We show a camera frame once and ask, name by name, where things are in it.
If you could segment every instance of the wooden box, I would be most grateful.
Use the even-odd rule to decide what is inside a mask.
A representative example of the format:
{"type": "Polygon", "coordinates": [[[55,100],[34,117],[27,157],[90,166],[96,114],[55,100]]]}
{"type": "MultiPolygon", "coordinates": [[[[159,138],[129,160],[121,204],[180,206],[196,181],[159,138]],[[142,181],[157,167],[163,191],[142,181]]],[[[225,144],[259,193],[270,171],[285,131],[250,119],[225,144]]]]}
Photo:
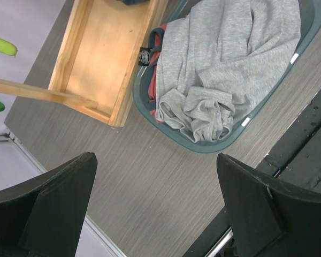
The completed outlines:
{"type": "Polygon", "coordinates": [[[130,6],[116,0],[75,0],[49,90],[0,80],[0,93],[60,102],[123,126],[140,47],[147,46],[166,6],[167,0],[130,6]]]}

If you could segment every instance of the folded clothes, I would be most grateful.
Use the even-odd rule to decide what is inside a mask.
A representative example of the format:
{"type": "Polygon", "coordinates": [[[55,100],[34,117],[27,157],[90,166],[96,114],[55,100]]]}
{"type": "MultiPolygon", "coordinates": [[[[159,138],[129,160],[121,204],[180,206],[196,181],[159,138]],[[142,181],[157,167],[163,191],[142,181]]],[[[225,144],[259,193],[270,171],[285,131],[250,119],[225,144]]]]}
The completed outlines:
{"type": "Polygon", "coordinates": [[[202,0],[168,23],[156,119],[193,142],[225,139],[276,85],[300,40],[297,0],[202,0]]]}

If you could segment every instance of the clothing label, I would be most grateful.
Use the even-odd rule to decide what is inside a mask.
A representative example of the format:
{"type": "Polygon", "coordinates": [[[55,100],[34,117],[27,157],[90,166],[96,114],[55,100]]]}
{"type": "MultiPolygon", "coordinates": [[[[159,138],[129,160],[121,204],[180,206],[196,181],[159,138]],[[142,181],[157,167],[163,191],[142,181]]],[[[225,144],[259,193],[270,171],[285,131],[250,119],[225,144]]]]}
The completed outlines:
{"type": "Polygon", "coordinates": [[[150,64],[150,53],[151,48],[141,47],[139,51],[139,60],[138,65],[139,66],[149,66],[150,64]]]}

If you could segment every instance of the wooden plank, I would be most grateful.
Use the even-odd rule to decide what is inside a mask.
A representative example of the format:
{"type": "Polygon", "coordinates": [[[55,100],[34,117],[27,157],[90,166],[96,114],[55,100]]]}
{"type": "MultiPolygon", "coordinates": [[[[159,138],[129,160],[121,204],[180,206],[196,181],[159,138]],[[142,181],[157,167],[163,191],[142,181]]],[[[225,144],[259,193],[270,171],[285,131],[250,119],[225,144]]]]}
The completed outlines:
{"type": "Polygon", "coordinates": [[[88,100],[80,96],[54,92],[52,90],[24,85],[3,79],[0,79],[0,93],[62,104],[80,105],[90,108],[97,107],[97,103],[95,101],[88,100]]]}
{"type": "Polygon", "coordinates": [[[143,25],[139,31],[137,44],[134,46],[129,60],[126,74],[121,84],[117,100],[114,103],[113,112],[109,124],[112,126],[123,126],[127,113],[131,107],[131,95],[134,78],[139,70],[137,56],[141,46],[147,46],[151,30],[160,25],[168,0],[151,0],[143,25]]]}
{"type": "Polygon", "coordinates": [[[65,92],[85,31],[93,0],[75,0],[62,45],[53,68],[49,89],[65,92]]]}
{"type": "Polygon", "coordinates": [[[279,179],[313,190],[321,182],[321,128],[287,166],[279,179]]]}
{"type": "Polygon", "coordinates": [[[159,25],[166,5],[167,0],[133,6],[75,0],[49,89],[91,99],[98,103],[97,110],[69,106],[123,126],[132,104],[140,46],[159,25]]]}

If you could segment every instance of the white floor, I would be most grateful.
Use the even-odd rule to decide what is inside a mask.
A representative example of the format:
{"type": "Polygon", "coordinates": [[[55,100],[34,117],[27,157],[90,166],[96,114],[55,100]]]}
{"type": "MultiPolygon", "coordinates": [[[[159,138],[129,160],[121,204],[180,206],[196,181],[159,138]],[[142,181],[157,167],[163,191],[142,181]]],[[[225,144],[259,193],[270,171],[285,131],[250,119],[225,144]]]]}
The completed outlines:
{"type": "MultiPolygon", "coordinates": [[[[40,172],[15,143],[0,142],[0,190],[38,176],[40,172]]],[[[113,257],[91,228],[84,225],[76,257],[113,257]]]]}

